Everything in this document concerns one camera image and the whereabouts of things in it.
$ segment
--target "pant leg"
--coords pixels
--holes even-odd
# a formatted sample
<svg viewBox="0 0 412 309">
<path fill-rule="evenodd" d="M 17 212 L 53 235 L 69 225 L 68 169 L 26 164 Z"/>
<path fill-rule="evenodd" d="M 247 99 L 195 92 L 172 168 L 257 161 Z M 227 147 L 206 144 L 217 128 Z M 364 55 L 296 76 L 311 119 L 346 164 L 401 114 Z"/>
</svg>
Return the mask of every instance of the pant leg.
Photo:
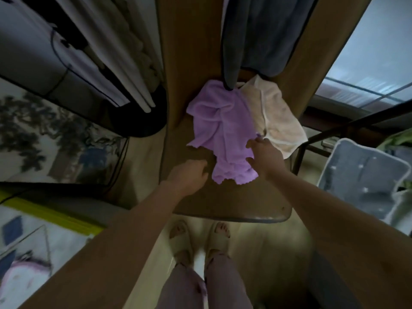
<svg viewBox="0 0 412 309">
<path fill-rule="evenodd" d="M 163 285 L 156 309 L 203 309 L 204 282 L 193 269 L 177 264 Z"/>
<path fill-rule="evenodd" d="M 218 253 L 205 269 L 209 309 L 252 309 L 245 285 L 232 259 Z"/>
</svg>

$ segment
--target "hand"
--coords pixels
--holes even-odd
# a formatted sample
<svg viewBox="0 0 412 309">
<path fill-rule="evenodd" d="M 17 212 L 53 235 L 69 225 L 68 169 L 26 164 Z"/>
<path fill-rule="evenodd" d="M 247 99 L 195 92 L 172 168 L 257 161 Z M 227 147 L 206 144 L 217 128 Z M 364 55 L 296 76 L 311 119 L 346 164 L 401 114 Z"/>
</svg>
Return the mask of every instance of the hand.
<svg viewBox="0 0 412 309">
<path fill-rule="evenodd" d="M 255 158 L 248 157 L 246 161 L 263 178 L 273 173 L 287 171 L 283 155 L 268 139 L 256 138 L 249 140 L 246 148 L 251 148 Z"/>
<path fill-rule="evenodd" d="M 205 185 L 209 176 L 208 173 L 203 173 L 206 166 L 206 160 L 189 159 L 185 163 L 173 167 L 166 181 L 172 184 L 182 198 L 192 195 Z"/>
</svg>

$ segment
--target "purple towel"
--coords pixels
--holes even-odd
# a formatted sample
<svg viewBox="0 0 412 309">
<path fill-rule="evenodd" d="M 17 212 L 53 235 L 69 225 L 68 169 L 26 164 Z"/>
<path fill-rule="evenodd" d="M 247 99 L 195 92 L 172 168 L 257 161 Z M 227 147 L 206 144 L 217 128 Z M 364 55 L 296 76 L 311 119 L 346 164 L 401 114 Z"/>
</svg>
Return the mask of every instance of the purple towel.
<svg viewBox="0 0 412 309">
<path fill-rule="evenodd" d="M 194 129 L 194 140 L 188 145 L 213 150 L 217 157 L 212 173 L 216 183 L 234 179 L 245 184 L 256 179 L 258 174 L 245 160 L 253 157 L 245 146 L 256 132 L 247 101 L 237 88 L 228 91 L 223 82 L 209 80 L 186 112 L 193 116 Z"/>
</svg>

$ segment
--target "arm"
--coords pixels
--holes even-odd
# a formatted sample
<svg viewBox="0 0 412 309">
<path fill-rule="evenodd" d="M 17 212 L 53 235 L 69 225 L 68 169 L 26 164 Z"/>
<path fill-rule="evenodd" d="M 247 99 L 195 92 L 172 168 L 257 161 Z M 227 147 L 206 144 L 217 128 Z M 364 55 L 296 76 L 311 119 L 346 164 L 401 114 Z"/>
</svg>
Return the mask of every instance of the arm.
<svg viewBox="0 0 412 309">
<path fill-rule="evenodd" d="M 20 308 L 122 308 L 179 201 L 203 187 L 206 161 L 176 166 L 144 201 L 97 235 Z"/>
<path fill-rule="evenodd" d="M 290 202 L 323 254 L 365 308 L 412 304 L 412 240 L 289 172 L 268 140 L 248 142 L 250 165 Z"/>
</svg>

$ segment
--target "beige slipper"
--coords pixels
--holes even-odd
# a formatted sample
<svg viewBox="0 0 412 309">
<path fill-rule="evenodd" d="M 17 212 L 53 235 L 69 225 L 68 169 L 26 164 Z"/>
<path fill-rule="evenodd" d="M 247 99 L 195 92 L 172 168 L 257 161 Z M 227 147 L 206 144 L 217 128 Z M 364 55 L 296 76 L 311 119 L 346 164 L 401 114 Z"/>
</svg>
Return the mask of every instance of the beige slipper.
<svg viewBox="0 0 412 309">
<path fill-rule="evenodd" d="M 230 236 L 227 237 L 225 234 L 222 233 L 216 233 L 216 226 L 218 225 L 218 222 L 213 223 L 212 228 L 209 231 L 209 237 L 208 237 L 208 241 L 206 244 L 206 264 L 209 263 L 209 253 L 212 249 L 217 249 L 220 250 L 221 252 L 227 254 L 228 250 L 229 250 L 229 239 Z"/>
<path fill-rule="evenodd" d="M 173 256 L 184 250 L 189 252 L 190 262 L 193 263 L 193 248 L 190 244 L 188 225 L 184 220 L 179 220 L 175 225 L 182 227 L 185 232 L 169 239 L 169 244 L 172 249 Z"/>
</svg>

